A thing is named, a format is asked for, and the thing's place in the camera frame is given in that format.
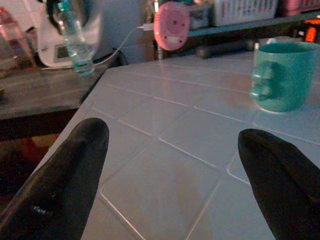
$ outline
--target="wall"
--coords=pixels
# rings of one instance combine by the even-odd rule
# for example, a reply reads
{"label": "wall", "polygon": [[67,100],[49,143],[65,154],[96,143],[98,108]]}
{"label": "wall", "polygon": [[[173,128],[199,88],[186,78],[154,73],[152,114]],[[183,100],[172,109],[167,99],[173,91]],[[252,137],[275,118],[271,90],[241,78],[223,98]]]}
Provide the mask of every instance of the wall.
{"label": "wall", "polygon": [[[107,36],[104,41],[117,48],[127,33],[144,22],[143,3],[145,0],[105,0],[105,24]],[[0,5],[7,8],[19,22],[23,31],[34,26],[39,27],[41,11],[45,4],[37,0],[0,0]],[[138,29],[128,39],[122,52],[129,64],[152,60],[148,49],[152,46],[152,38],[145,37],[145,33]]]}

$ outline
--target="pink round device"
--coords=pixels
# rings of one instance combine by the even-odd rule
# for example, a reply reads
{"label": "pink round device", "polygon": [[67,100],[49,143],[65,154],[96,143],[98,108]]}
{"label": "pink round device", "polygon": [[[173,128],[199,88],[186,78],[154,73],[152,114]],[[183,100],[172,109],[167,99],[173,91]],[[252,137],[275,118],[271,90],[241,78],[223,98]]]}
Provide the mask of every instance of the pink round device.
{"label": "pink round device", "polygon": [[188,38],[190,16],[182,3],[169,1],[161,5],[154,18],[154,37],[165,50],[181,48]]}

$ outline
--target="teal mug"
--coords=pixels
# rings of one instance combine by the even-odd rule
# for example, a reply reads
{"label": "teal mug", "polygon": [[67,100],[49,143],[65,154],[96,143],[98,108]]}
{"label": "teal mug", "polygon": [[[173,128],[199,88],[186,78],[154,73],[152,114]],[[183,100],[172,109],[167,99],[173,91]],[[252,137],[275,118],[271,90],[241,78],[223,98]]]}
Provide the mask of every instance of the teal mug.
{"label": "teal mug", "polygon": [[308,97],[320,55],[310,42],[264,44],[255,52],[250,97],[263,109],[289,112]]}

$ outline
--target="mug handle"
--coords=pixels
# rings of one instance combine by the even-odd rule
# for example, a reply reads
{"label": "mug handle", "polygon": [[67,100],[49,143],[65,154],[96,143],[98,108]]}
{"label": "mug handle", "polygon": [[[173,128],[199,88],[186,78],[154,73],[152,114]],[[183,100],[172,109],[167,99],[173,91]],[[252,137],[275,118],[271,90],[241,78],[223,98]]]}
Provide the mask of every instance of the mug handle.
{"label": "mug handle", "polygon": [[275,97],[273,90],[274,65],[272,61],[264,61],[254,68],[250,97],[256,101],[265,101]]}

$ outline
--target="white tiled table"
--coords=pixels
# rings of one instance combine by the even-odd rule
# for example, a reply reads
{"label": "white tiled table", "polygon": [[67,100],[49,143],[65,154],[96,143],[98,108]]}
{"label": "white tiled table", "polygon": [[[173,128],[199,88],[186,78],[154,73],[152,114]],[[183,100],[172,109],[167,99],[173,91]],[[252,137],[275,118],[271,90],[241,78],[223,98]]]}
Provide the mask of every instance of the white tiled table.
{"label": "white tiled table", "polygon": [[238,134],[265,129],[320,166],[320,68],[302,110],[270,114],[249,98],[252,59],[188,56],[104,74],[40,164],[81,120],[108,124],[83,240],[274,239],[241,165]]}

